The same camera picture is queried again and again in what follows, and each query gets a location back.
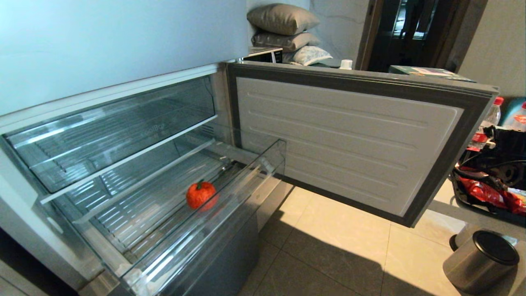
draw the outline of transparent drawer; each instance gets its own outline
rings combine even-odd
[[[214,113],[206,76],[66,115],[6,139],[45,188],[56,192]]]
[[[232,146],[234,134],[249,146]],[[209,124],[52,203],[125,285],[150,295],[169,284],[191,286],[270,193],[264,184],[274,182],[284,164],[283,141]],[[202,179],[217,193],[194,210],[186,192]]]

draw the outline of grey pillow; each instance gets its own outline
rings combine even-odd
[[[252,37],[252,44],[254,44],[254,46],[262,47],[281,47],[283,48],[283,52],[289,53],[296,51],[305,45],[319,45],[320,40],[316,38],[316,36],[307,32],[293,36],[261,33]]]
[[[253,9],[247,19],[254,26],[281,35],[296,35],[319,25],[310,11],[293,5],[274,3]]]

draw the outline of red tomato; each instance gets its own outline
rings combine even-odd
[[[216,188],[212,183],[203,182],[203,180],[194,183],[188,188],[186,192],[186,202],[192,209],[197,209],[208,201],[212,196],[216,194]],[[210,200],[203,208],[202,211],[211,209],[217,202],[217,196]]]

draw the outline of tiled floor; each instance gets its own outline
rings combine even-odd
[[[239,296],[463,295],[442,270],[463,226],[427,211],[409,229],[295,188],[261,231]]]

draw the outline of red snack bag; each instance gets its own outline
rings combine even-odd
[[[508,209],[510,209],[513,214],[526,216],[526,203],[522,198],[509,191],[501,191],[501,194],[504,197]]]
[[[464,185],[466,192],[472,197],[478,199],[479,201],[491,203],[498,208],[508,208],[500,193],[489,185],[472,179],[462,178],[460,176],[458,179],[460,182],[462,182],[462,185]]]

